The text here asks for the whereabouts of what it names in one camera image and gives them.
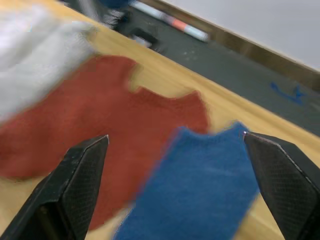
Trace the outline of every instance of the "fabric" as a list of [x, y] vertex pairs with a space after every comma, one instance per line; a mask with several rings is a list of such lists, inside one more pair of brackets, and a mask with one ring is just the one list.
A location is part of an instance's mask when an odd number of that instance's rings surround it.
[[114, 239], [231, 240], [258, 193], [245, 130], [181, 128]]
[[0, 71], [19, 63], [59, 24], [45, 7], [36, 4], [0, 16]]
[[95, 57], [46, 99], [0, 128], [0, 175], [46, 175], [71, 146], [108, 134], [99, 196], [90, 229], [135, 199], [179, 126], [206, 133], [206, 108], [197, 92], [165, 98], [128, 90], [135, 62]]
[[63, 23], [22, 62], [0, 72], [0, 121], [42, 99], [95, 53], [86, 40], [94, 29], [86, 22]]
[[126, 14], [125, 11], [118, 11], [116, 9], [107, 10], [103, 16], [103, 23], [109, 29], [116, 29], [123, 21], [123, 17]]

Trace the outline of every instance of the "blue sock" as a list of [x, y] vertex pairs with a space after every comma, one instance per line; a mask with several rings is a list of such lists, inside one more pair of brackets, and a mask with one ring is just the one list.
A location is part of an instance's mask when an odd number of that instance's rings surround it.
[[258, 193], [240, 123], [217, 135], [180, 128], [115, 240], [231, 240]]

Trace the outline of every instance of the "white sock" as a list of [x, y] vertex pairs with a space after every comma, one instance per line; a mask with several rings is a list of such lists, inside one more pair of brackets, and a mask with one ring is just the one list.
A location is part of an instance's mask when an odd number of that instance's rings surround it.
[[36, 4], [1, 16], [0, 71], [22, 61], [59, 22], [45, 7]]
[[62, 23], [22, 62], [0, 73], [0, 121], [40, 101], [59, 81], [95, 53], [90, 23]]

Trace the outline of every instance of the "white wall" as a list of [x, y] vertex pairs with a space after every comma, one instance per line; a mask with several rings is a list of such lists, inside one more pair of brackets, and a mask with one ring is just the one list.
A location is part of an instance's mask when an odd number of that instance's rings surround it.
[[320, 0], [163, 0], [320, 71]]

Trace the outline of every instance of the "wooden table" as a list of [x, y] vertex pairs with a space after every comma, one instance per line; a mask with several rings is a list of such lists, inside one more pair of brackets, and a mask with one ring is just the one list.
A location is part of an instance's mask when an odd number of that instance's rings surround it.
[[[320, 165], [320, 138], [317, 136], [54, 0], [0, 0], [0, 7], [19, 8], [32, 2], [41, 2], [60, 18], [83, 20], [95, 24], [99, 32], [92, 43], [98, 51], [102, 54], [127, 56], [139, 63], [131, 78], [132, 89], [141, 85], [166, 97], [182, 96], [191, 90], [198, 90], [206, 103], [213, 132], [239, 120], [254, 132], [295, 143], [315, 164]], [[0, 233], [5, 230], [39, 181], [40, 179], [32, 179], [18, 182], [0, 178]], [[111, 239], [127, 211], [124, 209], [104, 226], [89, 232], [86, 239]], [[234, 239], [283, 239], [260, 195], [248, 211]]]

